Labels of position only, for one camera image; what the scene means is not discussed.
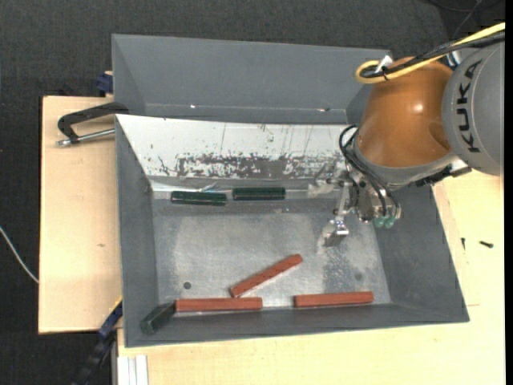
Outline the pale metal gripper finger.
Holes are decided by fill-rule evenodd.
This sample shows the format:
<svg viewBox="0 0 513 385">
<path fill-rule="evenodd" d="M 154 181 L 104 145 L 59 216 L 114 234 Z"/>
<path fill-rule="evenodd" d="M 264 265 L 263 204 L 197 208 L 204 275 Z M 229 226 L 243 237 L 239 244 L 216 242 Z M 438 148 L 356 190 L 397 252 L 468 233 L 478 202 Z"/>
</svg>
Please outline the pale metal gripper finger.
<svg viewBox="0 0 513 385">
<path fill-rule="evenodd" d="M 335 189 L 331 178 L 316 178 L 308 185 L 307 197 L 318 198 L 330 194 Z"/>
<path fill-rule="evenodd" d="M 343 218 L 329 220 L 321 232 L 320 247 L 330 248 L 340 245 L 341 241 L 349 235 L 349 230 Z"/>
</svg>

